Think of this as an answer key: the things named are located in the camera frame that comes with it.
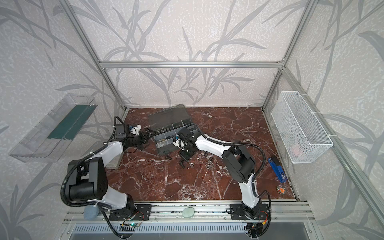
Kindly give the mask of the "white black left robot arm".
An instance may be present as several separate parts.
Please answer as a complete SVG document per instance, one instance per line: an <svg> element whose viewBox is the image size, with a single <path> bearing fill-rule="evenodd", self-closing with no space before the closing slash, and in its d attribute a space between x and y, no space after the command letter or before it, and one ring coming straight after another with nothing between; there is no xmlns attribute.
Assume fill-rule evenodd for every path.
<svg viewBox="0 0 384 240"><path fill-rule="evenodd" d="M115 116L113 133L103 146L68 164L60 190L62 202L73 208L97 207L120 219L135 216L138 209L132 196L109 186L105 166L129 148L144 149L151 137L151 130L126 124Z"/></svg>

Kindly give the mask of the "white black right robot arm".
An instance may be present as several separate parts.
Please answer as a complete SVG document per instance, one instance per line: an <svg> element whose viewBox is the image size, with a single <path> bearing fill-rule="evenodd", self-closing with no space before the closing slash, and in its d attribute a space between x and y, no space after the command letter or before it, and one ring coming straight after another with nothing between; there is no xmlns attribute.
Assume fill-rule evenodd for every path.
<svg viewBox="0 0 384 240"><path fill-rule="evenodd" d="M173 138L173 144L180 149L179 154L184 161L198 151L208 152L220 157L230 174L238 182L242 193L242 207L245 216L253 220L260 212L262 201L257 193L256 178L266 165L267 158L263 149L254 144L242 142L224 142L201 132L199 128L192 130L191 124L181 129ZM262 155L262 163L256 170L256 160L247 147L257 149Z"/></svg>

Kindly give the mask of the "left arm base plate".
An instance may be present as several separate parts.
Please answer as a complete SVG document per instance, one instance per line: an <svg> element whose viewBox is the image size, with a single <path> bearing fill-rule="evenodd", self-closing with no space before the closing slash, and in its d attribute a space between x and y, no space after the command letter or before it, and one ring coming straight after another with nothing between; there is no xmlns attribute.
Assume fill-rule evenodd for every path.
<svg viewBox="0 0 384 240"><path fill-rule="evenodd" d="M151 214L151 204L138 204L136 209L128 210L127 208L113 210L110 213L110 221L148 221Z"/></svg>

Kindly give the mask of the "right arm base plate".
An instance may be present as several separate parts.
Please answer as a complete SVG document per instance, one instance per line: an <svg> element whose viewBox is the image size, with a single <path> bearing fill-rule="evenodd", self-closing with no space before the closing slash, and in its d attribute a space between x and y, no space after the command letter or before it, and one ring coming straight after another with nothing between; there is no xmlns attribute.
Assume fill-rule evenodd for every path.
<svg viewBox="0 0 384 240"><path fill-rule="evenodd" d="M228 213L231 220L255 220L264 221L268 218L270 212L267 204L259 204L255 208L250 209L243 204L231 204Z"/></svg>

